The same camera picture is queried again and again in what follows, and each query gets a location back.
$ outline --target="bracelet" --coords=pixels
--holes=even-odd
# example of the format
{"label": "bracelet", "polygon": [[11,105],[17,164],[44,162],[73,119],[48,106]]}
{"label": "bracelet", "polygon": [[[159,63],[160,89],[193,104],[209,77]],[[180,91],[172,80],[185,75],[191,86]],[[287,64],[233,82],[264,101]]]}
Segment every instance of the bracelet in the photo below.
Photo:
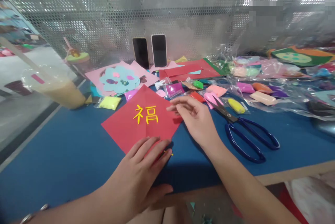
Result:
{"label": "bracelet", "polygon": [[[44,204],[43,207],[41,207],[40,211],[47,210],[48,208],[49,208],[49,204]],[[22,219],[22,221],[20,222],[20,224],[26,224],[29,221],[31,221],[34,217],[35,217],[34,214],[28,214],[26,217],[24,217]]]}

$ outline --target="black phone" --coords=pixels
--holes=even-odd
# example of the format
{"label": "black phone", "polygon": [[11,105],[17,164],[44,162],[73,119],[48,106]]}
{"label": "black phone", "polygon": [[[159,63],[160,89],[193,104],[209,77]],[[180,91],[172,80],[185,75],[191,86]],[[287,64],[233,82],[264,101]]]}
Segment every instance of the black phone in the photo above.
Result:
{"label": "black phone", "polygon": [[166,54],[166,36],[151,35],[152,54],[155,67],[166,67],[168,65],[168,56]]}
{"label": "black phone", "polygon": [[147,39],[133,38],[133,47],[136,62],[143,68],[149,69]]}

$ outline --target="floor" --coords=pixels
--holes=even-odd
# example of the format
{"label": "floor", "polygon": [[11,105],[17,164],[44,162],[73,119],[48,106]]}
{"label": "floor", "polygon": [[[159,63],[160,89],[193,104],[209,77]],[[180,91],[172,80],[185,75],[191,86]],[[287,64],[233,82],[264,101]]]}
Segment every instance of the floor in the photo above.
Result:
{"label": "floor", "polygon": [[[41,46],[25,55],[37,65],[57,66],[66,71],[69,78],[76,77],[51,47]],[[28,68],[17,56],[0,57],[0,89],[12,94],[6,98],[0,96],[0,151],[51,103],[49,98],[37,92],[21,96],[4,87],[7,83],[21,80],[22,72]]]}
{"label": "floor", "polygon": [[[278,197],[284,186],[284,183],[280,183],[267,188]],[[232,201],[229,197],[204,198],[195,202],[195,211],[193,211],[190,204],[188,204],[188,209],[192,216],[193,224],[203,224],[203,215],[208,219],[212,219],[211,224],[244,223],[243,219],[234,214]]]}

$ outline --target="metal mesh wall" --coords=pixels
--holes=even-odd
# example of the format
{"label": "metal mesh wall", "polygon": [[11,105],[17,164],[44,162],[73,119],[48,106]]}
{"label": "metal mesh wall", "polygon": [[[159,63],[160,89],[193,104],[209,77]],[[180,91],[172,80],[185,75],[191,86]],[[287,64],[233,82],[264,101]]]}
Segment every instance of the metal mesh wall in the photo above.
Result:
{"label": "metal mesh wall", "polygon": [[165,34],[168,58],[198,59],[220,43],[240,50],[319,43],[333,34],[332,0],[10,0],[65,57],[66,36],[98,67],[134,59],[132,38]]}

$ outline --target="table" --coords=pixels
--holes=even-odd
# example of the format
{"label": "table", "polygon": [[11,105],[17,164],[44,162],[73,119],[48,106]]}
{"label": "table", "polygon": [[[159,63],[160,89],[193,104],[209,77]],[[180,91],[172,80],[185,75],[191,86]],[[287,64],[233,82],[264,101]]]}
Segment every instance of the table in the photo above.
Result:
{"label": "table", "polygon": [[[335,139],[315,129],[309,118],[249,109],[251,114],[245,117],[261,123],[281,144],[277,151],[258,144],[267,158],[263,164],[240,156],[227,139],[225,120],[214,110],[211,114],[222,141],[264,185],[335,169]],[[124,157],[101,126],[112,114],[112,110],[92,105],[74,111],[59,107],[0,173],[3,221],[21,218],[45,203],[53,207],[63,204],[100,187]],[[155,183],[170,183],[175,193],[156,207],[192,200],[197,195],[222,195],[219,177],[184,123],[172,141],[174,156]]]}

